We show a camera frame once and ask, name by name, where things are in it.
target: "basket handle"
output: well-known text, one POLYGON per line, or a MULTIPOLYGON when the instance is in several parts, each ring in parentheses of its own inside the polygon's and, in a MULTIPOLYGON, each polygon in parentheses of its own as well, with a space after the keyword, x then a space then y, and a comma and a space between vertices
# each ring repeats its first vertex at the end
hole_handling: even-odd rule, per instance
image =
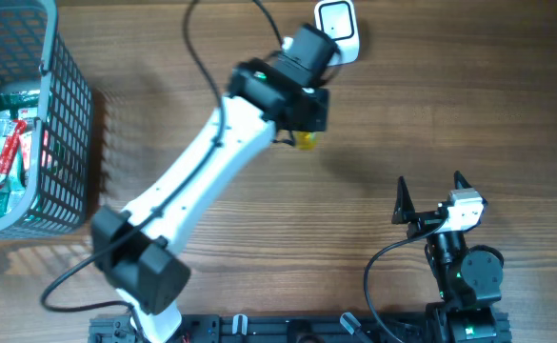
POLYGON ((55 42, 56 33, 58 32, 58 8, 54 0, 37 0, 46 10, 48 15, 48 25, 46 27, 46 37, 41 51, 41 64, 39 71, 42 75, 51 71, 51 55, 53 54, 53 44, 55 42))

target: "wood grain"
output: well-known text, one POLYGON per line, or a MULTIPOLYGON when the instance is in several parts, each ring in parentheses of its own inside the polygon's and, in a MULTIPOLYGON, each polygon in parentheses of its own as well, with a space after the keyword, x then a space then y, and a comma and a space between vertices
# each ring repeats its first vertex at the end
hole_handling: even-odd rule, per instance
MULTIPOLYGON (((60 30, 95 89, 94 203, 120 208, 148 187, 214 105, 183 45, 183 4, 60 9, 60 30)), ((311 21, 313 6, 268 3, 283 34, 311 21)), ((263 152, 205 213, 182 256, 194 272, 181 310, 365 312, 363 268, 405 236, 389 224, 397 177, 428 210, 460 170, 489 201, 467 242, 505 255, 498 308, 510 314, 514 341, 557 342, 557 2, 356 6, 363 51, 330 85, 328 132, 314 151, 263 152)), ((275 49, 247 2, 203 3, 191 31, 221 85, 237 61, 275 49)), ((0 242, 0 342, 81 342, 89 318, 121 311, 55 314, 37 303, 90 253, 88 232, 0 242)), ((439 299, 422 248, 374 267, 383 311, 421 311, 439 299)), ((89 268, 52 300, 114 297, 89 268)))

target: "table top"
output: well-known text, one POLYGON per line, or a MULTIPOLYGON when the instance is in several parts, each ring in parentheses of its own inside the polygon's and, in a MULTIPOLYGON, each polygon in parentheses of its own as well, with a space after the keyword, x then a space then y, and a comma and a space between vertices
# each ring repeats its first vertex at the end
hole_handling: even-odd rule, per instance
MULTIPOLYGON (((185 3, 60 8, 60 31, 94 88, 91 204, 119 209, 149 187, 214 106, 181 37, 185 3)), ((362 50, 329 86, 328 131, 314 151, 262 152, 204 214, 181 255, 193 269, 181 311, 366 313, 363 268, 405 237, 390 225, 398 176, 429 211, 460 170, 489 201, 467 242, 505 256, 497 308, 509 312, 514 341, 557 342, 557 2, 355 5, 362 50)), ((267 7, 284 35, 313 20, 311 1, 267 7)), ((249 2, 203 3, 191 32, 223 86, 238 61, 276 49, 249 2)), ((57 314, 38 304, 90 253, 88 233, 0 241, 0 342, 81 342, 89 318, 121 311, 57 314)), ((440 300, 423 247, 375 264, 381 311, 440 300)), ((87 268, 51 301, 115 297, 87 268)))

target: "cable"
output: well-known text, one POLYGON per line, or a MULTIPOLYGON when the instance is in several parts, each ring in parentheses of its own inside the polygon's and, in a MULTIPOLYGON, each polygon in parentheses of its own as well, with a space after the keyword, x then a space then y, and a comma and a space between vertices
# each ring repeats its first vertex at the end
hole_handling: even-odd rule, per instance
POLYGON ((395 341, 399 342, 399 343, 404 343, 403 340, 401 340, 401 338, 397 337, 384 323, 384 321, 382 320, 382 318, 380 318, 380 315, 377 313, 377 311, 375 311, 375 307, 373 306, 373 303, 371 301, 371 295, 369 294, 369 287, 368 287, 368 280, 369 280, 369 271, 371 270, 371 267, 373 266, 373 263, 375 261, 377 261, 378 258, 380 258, 380 256, 382 256, 383 254, 385 254, 386 252, 391 251, 394 248, 399 248, 401 246, 404 246, 408 243, 413 243, 416 241, 419 241, 421 239, 425 239, 427 237, 429 237, 430 235, 434 234, 435 232, 437 232, 439 229, 441 229, 441 227, 443 227, 443 224, 445 224, 445 220, 439 224, 435 229, 426 232, 424 234, 421 234, 419 236, 415 236, 412 238, 408 238, 408 239, 404 239, 400 242, 396 242, 393 244, 390 244, 389 246, 383 248, 382 250, 380 250, 378 253, 376 253, 373 257, 371 257, 371 259, 369 260, 369 262, 367 263, 367 266, 365 267, 365 273, 363 275, 363 291, 365 292, 365 299, 367 300, 367 305, 369 306, 369 309, 371 310, 371 314, 373 314, 373 317, 375 318, 375 321, 377 321, 377 324, 390 336, 392 337, 392 339, 394 339, 395 341))
POLYGON ((259 10, 261 10, 261 12, 268 19, 269 24, 271 25, 271 29, 274 30, 274 34, 276 35, 276 39, 278 39, 278 46, 282 48, 282 35, 280 35, 280 31, 278 30, 278 27, 276 26, 276 23, 274 22, 274 19, 271 17, 271 14, 269 14, 268 10, 266 10, 266 7, 263 6, 263 3, 261 2, 261 0, 252 0, 252 2, 255 3, 255 5, 257 5, 259 10))
POLYGON ((90 257, 88 257, 85 260, 83 260, 82 262, 78 263, 76 266, 74 266, 70 270, 66 271, 65 273, 63 273, 62 275, 57 277, 53 282, 51 282, 51 284, 43 291, 43 293, 41 294, 41 298, 40 298, 41 306, 43 306, 48 311, 57 312, 57 313, 76 313, 76 312, 83 312, 83 311, 106 308, 106 307, 109 307, 109 306, 126 306, 132 312, 134 322, 135 322, 135 324, 136 324, 136 326, 139 330, 138 333, 141 336, 144 336, 142 334, 142 326, 140 324, 140 321, 139 321, 138 315, 136 314, 136 311, 134 310, 133 306, 126 301, 108 301, 108 302, 103 302, 103 303, 90 304, 90 305, 84 305, 84 306, 69 308, 69 307, 60 307, 60 306, 51 305, 51 304, 48 303, 48 298, 50 297, 50 294, 53 291, 55 291, 56 288, 58 288, 58 286, 60 286, 63 282, 65 282, 71 276, 75 275, 77 272, 79 272, 82 269, 84 269, 85 267, 87 267, 87 265, 94 262, 95 260, 97 260, 102 255, 104 255, 106 253, 109 253, 109 252, 112 252, 115 249, 117 249, 118 247, 120 247, 127 240, 132 238, 137 232, 140 232, 141 230, 143 230, 143 228, 145 228, 147 226, 147 224, 150 223, 153 219, 155 219, 157 217, 161 217, 162 214, 163 214, 164 209, 166 208, 166 206, 191 182, 191 180, 193 180, 195 178, 195 176, 200 172, 200 170, 202 170, 204 168, 204 166, 209 162, 210 158, 212 157, 214 152, 217 150, 217 148, 222 146, 221 140, 223 139, 223 134, 224 134, 224 131, 225 131, 225 126, 226 126, 225 106, 224 106, 223 101, 221 99, 221 94, 219 93, 219 89, 216 86, 216 83, 212 79, 212 76, 207 71, 206 67, 204 67, 204 64, 200 60, 200 57, 198 56, 198 54, 195 52, 195 49, 193 48, 193 45, 191 44, 191 40, 189 38, 189 21, 190 21, 190 18, 191 18, 191 14, 193 13, 193 9, 195 8, 195 6, 198 3, 199 3, 199 0, 191 0, 191 2, 189 3, 189 6, 187 7, 187 10, 185 12, 185 16, 183 18, 183 28, 182 28, 182 30, 183 30, 183 39, 185 40, 185 45, 187 47, 187 50, 188 50, 189 54, 191 55, 191 59, 193 59, 193 62, 195 62, 198 69, 200 70, 200 72, 202 72, 202 74, 206 78, 207 82, 209 83, 210 89, 212 90, 212 93, 213 93, 214 97, 216 98, 217 106, 219 108, 219 127, 217 128, 216 135, 212 139, 213 144, 208 149, 208 151, 204 155, 204 157, 200 160, 198 165, 193 169, 193 171, 191 171, 191 173, 179 185, 179 187, 177 187, 176 190, 174 190, 160 205, 155 207, 154 210, 151 212, 151 214, 145 220, 143 220, 143 222, 141 222, 140 224, 135 226, 127 234, 121 236, 120 238, 115 240, 113 243, 109 244, 102 251, 95 252, 90 257))

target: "plastic basket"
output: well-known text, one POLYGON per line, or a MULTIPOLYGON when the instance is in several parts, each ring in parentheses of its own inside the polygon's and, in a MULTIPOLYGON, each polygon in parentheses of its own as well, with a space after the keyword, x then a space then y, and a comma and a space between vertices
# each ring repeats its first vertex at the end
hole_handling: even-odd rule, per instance
POLYGON ((0 239, 68 233, 86 219, 91 89, 57 24, 54 1, 0 1, 0 92, 40 90, 29 183, 0 218, 0 239))

